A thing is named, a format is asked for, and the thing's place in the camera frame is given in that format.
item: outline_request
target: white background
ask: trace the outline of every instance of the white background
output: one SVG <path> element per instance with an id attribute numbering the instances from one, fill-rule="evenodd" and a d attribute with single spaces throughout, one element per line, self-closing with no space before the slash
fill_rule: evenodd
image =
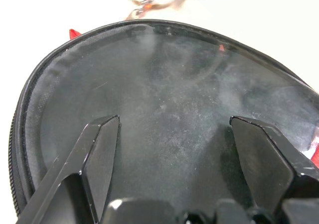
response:
<path id="1" fill-rule="evenodd" d="M 128 0 L 0 0 L 0 210 L 15 223 L 7 168 L 8 135 L 19 94 L 35 66 L 68 40 L 126 18 Z M 229 36 L 275 58 L 319 91 L 319 0 L 186 0 L 146 18 L 177 20 Z"/>

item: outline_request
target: zipper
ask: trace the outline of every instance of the zipper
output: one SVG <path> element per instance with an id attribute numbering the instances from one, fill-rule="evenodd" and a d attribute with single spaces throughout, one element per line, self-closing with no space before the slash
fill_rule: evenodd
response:
<path id="1" fill-rule="evenodd" d="M 16 198 L 14 179 L 13 179 L 13 164 L 12 164 L 12 136 L 13 136 L 13 124 L 14 124 L 14 121 L 15 121 L 15 114 L 16 114 L 16 111 L 14 112 L 14 116 L 13 116 L 13 119 L 12 119 L 12 122 L 11 122 L 11 128 L 10 128 L 8 162 L 9 162 L 10 187 L 11 187 L 11 193 L 12 193 L 12 198 L 13 198 L 14 209 L 15 209 L 16 215 L 19 216 L 20 215 L 20 208 L 18 206 L 18 201 L 17 201 L 17 198 Z"/>

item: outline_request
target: dusty plastic surface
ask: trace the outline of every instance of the dusty plastic surface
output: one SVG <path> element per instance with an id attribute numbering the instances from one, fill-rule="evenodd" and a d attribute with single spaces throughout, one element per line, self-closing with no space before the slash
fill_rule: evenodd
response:
<path id="1" fill-rule="evenodd" d="M 122 130 L 109 200 L 207 213 L 221 198 L 249 206 L 232 115 L 274 124 L 299 151 L 310 149 L 318 96 L 275 61 L 188 25 L 135 23 L 75 39 L 34 76 L 21 122 L 35 188 L 85 124 L 110 114 Z"/>

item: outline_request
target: white surface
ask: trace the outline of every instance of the white surface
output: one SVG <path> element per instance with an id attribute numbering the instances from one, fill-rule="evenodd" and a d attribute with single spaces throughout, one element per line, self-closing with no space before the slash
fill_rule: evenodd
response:
<path id="1" fill-rule="evenodd" d="M 7 143 L 12 115 L 28 76 L 49 52 L 68 40 L 70 28 L 86 32 L 125 19 L 128 0 L 0 0 L 1 131 L 0 209 L 16 221 Z M 319 0 L 186 0 L 183 8 L 146 18 L 182 21 L 221 33 L 283 63 L 319 91 Z"/>

